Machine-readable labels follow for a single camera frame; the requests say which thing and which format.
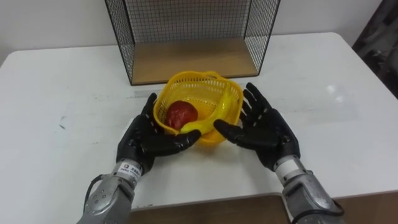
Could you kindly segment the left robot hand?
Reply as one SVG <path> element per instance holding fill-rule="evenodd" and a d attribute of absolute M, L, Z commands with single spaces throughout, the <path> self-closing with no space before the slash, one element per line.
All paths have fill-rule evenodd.
<path fill-rule="evenodd" d="M 141 113 L 127 128 L 118 144 L 116 161 L 130 159 L 137 162 L 142 173 L 148 173 L 156 157 L 171 156 L 187 150 L 201 137 L 199 130 L 187 134 L 167 134 L 153 117 L 157 95 L 151 93 Z"/>

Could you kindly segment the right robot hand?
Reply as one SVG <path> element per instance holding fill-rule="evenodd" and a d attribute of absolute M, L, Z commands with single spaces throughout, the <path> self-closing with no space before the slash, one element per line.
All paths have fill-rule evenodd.
<path fill-rule="evenodd" d="M 217 119 L 215 129 L 229 142 L 255 151 L 261 164 L 271 171 L 285 156 L 301 158 L 299 142 L 277 109 L 273 108 L 252 83 L 243 90 L 244 101 L 239 115 L 241 126 Z"/>

